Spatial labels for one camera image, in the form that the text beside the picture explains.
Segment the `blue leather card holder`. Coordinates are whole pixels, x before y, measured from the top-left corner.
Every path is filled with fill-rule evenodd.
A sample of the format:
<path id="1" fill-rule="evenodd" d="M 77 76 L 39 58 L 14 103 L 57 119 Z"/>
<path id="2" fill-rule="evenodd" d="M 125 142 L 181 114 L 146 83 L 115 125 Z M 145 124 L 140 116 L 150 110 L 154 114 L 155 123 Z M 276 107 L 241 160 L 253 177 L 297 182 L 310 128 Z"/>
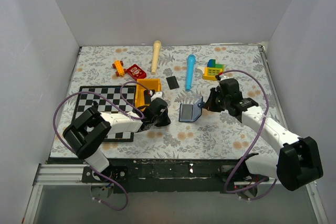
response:
<path id="1" fill-rule="evenodd" d="M 180 104 L 179 110 L 179 122 L 193 123 L 196 122 L 202 115 L 202 109 L 204 106 L 203 97 L 200 97 L 193 104 Z"/>

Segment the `black credit card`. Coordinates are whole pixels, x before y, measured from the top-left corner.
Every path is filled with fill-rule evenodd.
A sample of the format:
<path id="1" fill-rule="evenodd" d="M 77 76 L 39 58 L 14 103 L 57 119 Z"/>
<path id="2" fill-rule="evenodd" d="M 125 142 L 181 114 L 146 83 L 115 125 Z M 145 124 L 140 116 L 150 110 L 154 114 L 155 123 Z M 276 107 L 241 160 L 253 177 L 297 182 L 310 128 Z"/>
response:
<path id="1" fill-rule="evenodd" d="M 174 90 L 180 87 L 176 79 L 176 76 L 167 77 L 166 81 L 168 83 L 170 90 Z"/>

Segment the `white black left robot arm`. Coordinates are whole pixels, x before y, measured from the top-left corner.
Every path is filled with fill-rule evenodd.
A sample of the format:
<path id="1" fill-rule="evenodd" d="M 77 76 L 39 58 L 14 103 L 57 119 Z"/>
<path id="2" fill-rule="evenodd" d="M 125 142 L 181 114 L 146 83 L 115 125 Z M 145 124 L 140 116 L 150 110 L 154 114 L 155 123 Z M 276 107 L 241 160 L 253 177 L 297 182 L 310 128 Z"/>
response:
<path id="1" fill-rule="evenodd" d="M 136 133 L 152 126 L 163 127 L 171 123 L 167 103 L 161 98 L 151 101 L 144 111 L 144 118 L 136 113 L 104 113 L 97 108 L 86 109 L 63 132 L 63 137 L 79 159 L 94 168 L 93 175 L 100 182 L 111 178 L 110 163 L 100 150 L 100 145 L 109 134 Z"/>

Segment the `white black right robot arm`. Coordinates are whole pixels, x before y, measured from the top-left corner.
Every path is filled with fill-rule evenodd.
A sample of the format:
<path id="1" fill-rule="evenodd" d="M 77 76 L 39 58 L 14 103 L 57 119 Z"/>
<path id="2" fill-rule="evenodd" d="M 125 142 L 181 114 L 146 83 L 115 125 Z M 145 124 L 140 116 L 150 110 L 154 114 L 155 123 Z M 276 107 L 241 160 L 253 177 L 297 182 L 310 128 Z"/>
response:
<path id="1" fill-rule="evenodd" d="M 254 130 L 257 138 L 265 140 L 276 152 L 277 159 L 258 154 L 242 156 L 228 179 L 237 172 L 242 180 L 255 175 L 277 179 L 289 191 L 294 191 L 323 176 L 317 142 L 311 137 L 300 137 L 281 124 L 268 118 L 266 112 L 251 98 L 243 98 L 236 79 L 219 79 L 211 88 L 204 109 L 227 111 L 243 125 Z"/>

